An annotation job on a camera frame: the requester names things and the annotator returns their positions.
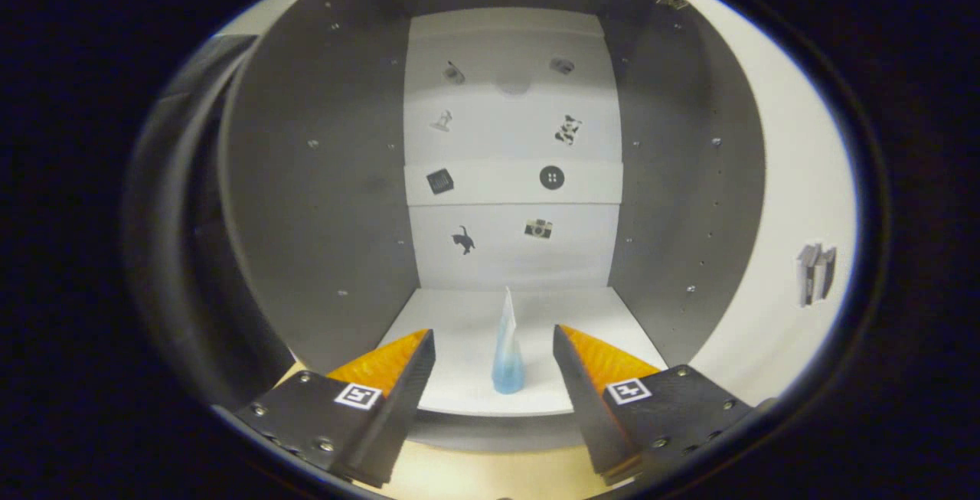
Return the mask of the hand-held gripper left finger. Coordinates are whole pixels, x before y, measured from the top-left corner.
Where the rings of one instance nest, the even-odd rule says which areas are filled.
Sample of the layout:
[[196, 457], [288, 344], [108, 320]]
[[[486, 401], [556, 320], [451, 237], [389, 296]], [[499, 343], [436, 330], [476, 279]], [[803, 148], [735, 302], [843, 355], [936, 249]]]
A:
[[380, 489], [391, 479], [436, 361], [429, 328], [328, 374], [297, 371], [234, 414], [285, 457]]

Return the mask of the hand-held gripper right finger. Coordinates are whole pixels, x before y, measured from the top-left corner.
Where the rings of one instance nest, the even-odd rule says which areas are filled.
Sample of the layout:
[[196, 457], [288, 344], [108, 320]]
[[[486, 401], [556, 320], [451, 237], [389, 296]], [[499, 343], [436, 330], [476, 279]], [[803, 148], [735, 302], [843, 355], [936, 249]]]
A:
[[690, 365], [659, 370], [581, 330], [554, 326], [553, 356], [590, 461], [606, 485], [663, 482], [773, 408], [750, 404]]

